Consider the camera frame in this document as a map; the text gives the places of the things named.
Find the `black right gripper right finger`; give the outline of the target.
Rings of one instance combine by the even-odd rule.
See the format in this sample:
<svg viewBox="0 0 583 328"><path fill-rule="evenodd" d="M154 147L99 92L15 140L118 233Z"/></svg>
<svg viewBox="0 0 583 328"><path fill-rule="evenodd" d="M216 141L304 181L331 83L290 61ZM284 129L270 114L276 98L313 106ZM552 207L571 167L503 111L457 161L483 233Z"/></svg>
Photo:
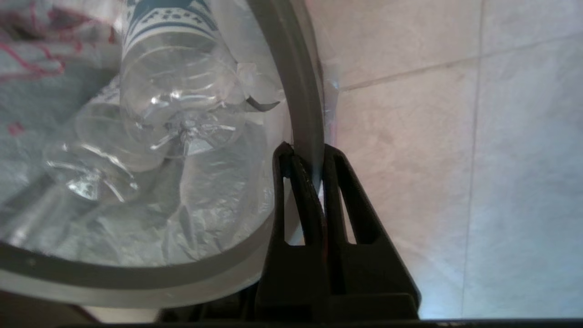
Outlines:
<svg viewBox="0 0 583 328"><path fill-rule="evenodd" d="M323 191L332 319L418 319L421 294L348 158L326 145Z"/></svg>

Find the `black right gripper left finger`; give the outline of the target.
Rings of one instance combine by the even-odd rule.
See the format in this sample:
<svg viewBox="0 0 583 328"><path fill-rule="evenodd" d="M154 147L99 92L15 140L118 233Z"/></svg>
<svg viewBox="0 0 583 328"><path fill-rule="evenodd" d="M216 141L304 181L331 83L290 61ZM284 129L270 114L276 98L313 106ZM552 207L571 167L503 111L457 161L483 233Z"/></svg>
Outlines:
<svg viewBox="0 0 583 328"><path fill-rule="evenodd" d="M273 154L273 228L255 302L256 319L325 319L329 297L323 210L306 168L289 143ZM289 179L305 245L285 239L285 189Z"/></svg>

